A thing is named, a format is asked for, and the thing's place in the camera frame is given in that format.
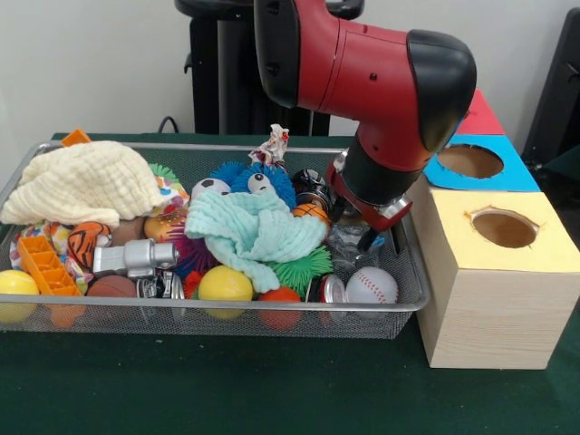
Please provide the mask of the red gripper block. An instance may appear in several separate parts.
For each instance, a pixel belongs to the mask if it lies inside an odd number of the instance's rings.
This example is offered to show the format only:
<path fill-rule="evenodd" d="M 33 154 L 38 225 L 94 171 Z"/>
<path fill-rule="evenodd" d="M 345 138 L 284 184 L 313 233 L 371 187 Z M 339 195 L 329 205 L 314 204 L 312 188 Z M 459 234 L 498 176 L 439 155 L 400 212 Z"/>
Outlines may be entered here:
<path fill-rule="evenodd" d="M 346 157 L 346 153 L 337 154 L 333 162 L 328 166 L 325 175 L 327 185 L 335 195 L 335 201 L 331 209 L 331 221 L 336 223 L 341 219 L 346 204 L 353 206 L 370 226 L 357 244 L 360 252 L 367 252 L 378 236 L 378 232 L 381 233 L 393 227 L 409 212 L 412 201 L 406 194 L 402 194 L 388 201 L 385 205 L 375 206 L 356 197 L 343 180 L 342 172 L 345 167 Z"/>

